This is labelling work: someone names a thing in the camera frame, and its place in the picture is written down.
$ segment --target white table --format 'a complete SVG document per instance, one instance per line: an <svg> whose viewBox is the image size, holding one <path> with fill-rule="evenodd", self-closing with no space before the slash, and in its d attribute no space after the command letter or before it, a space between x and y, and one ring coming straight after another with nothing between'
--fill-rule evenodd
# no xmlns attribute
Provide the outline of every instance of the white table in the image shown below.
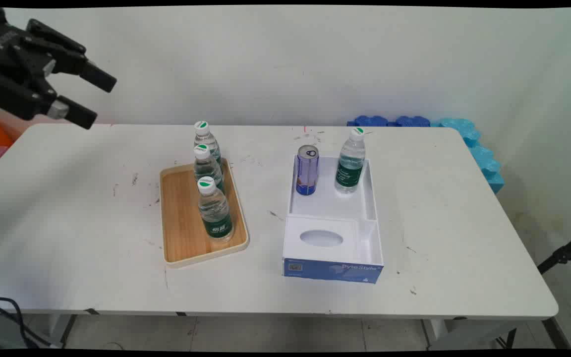
<svg viewBox="0 0 571 357"><path fill-rule="evenodd" d="M100 314L426 319L436 330L432 348L494 338L517 321L557 314L555 299L453 129L366 129L385 258L375 285L282 276L292 154L314 144L321 154L336 155L348 128L212 131L231 162L250 245L169 269L159 173L193 162L193 127L29 128L0 159L0 296L33 313L91 308ZM455 317L469 320L442 334L442 321Z"/></svg>

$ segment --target blue box label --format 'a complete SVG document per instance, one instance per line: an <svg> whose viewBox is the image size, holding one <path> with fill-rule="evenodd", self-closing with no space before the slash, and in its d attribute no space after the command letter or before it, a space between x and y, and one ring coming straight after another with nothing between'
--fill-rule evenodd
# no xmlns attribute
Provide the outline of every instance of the blue box label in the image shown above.
<svg viewBox="0 0 571 357"><path fill-rule="evenodd" d="M382 266L369 264L284 259L284 276L297 276L299 278L375 284L381 271L383 271Z"/></svg>

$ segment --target can lid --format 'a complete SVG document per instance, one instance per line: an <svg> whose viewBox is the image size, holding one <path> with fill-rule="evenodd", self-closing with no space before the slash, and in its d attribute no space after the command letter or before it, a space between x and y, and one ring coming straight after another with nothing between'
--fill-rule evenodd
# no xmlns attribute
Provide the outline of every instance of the can lid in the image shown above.
<svg viewBox="0 0 571 357"><path fill-rule="evenodd" d="M215 189L217 189L217 186L215 186L213 177L204 176L197 181L197 190L199 190L201 194L211 194L215 192Z"/></svg>
<svg viewBox="0 0 571 357"><path fill-rule="evenodd" d="M349 138L355 141L363 140L365 138L365 131L361 128L352 128L349 131Z"/></svg>
<svg viewBox="0 0 571 357"><path fill-rule="evenodd" d="M205 135L211 131L208 122L206 122L205 120L198 121L193 125L193 128L195 128L195 133L199 135Z"/></svg>
<svg viewBox="0 0 571 357"><path fill-rule="evenodd" d="M314 145L303 145L299 148L299 156L304 159L314 159L319 156L319 149Z"/></svg>
<svg viewBox="0 0 571 357"><path fill-rule="evenodd" d="M193 153L195 153L195 158L200 160L208 159L211 156L211 151L204 144L195 145Z"/></svg>

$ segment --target black cable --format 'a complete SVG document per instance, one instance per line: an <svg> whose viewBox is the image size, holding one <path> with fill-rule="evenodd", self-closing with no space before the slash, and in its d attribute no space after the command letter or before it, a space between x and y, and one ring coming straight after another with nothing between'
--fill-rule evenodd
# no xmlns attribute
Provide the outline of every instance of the black cable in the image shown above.
<svg viewBox="0 0 571 357"><path fill-rule="evenodd" d="M27 326L25 326L23 324L23 316L21 314L21 309L19 308L19 305L17 305L16 302L14 302L13 299L11 298L5 298L5 297L0 297L0 301L5 301L5 302L9 302L14 306L14 310L16 311L16 315L18 316L17 318L14 318L14 316L10 313L7 312L6 310L2 309L0 307L0 313L6 317L7 319L10 319L11 321L14 321L17 325L19 325L19 331L21 334L21 337L23 339L23 342L25 343L25 346L27 348L39 348L39 346L37 346L36 343L34 343L34 341L30 340L28 337L26 337L25 332L27 331L28 334L32 337L34 337L34 339L36 339L37 341L39 341L42 344L45 344L46 346L51 346L51 343L48 343L48 341L45 341L44 339L42 339L41 337L39 337L37 334L35 334L34 332L32 332L32 330L30 330L30 328L28 328Z"/></svg>

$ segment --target blue foam block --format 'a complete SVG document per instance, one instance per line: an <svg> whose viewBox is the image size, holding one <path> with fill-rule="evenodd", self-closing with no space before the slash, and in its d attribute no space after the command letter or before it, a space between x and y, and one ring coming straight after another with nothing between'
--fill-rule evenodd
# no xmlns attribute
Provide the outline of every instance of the blue foam block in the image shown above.
<svg viewBox="0 0 571 357"><path fill-rule="evenodd" d="M381 116L368 117L364 115L354 119L354 122L356 122L356 126L387 126L388 123L387 119Z"/></svg>
<svg viewBox="0 0 571 357"><path fill-rule="evenodd" d="M501 177L501 174L497 172L491 179L488 180L488 185L492 189L492 192L497 194L501 187L504 187L504 178Z"/></svg>
<svg viewBox="0 0 571 357"><path fill-rule="evenodd" d="M459 134L462 135L462 138L464 139L467 147L474 147L478 145L480 136L482 136L482 134L477 129L475 129L475 124L467 119L444 118L440 120L439 126L457 130Z"/></svg>
<svg viewBox="0 0 571 357"><path fill-rule="evenodd" d="M492 158L492 151L482 145L476 145L470 148L471 155L477 162L482 173L487 180L492 179L496 174L498 174L501 164Z"/></svg>
<svg viewBox="0 0 571 357"><path fill-rule="evenodd" d="M429 127L431 126L431 122L422 117L422 116L414 116L412 118L408 116L401 116L396 119L398 126L419 126L419 127Z"/></svg>

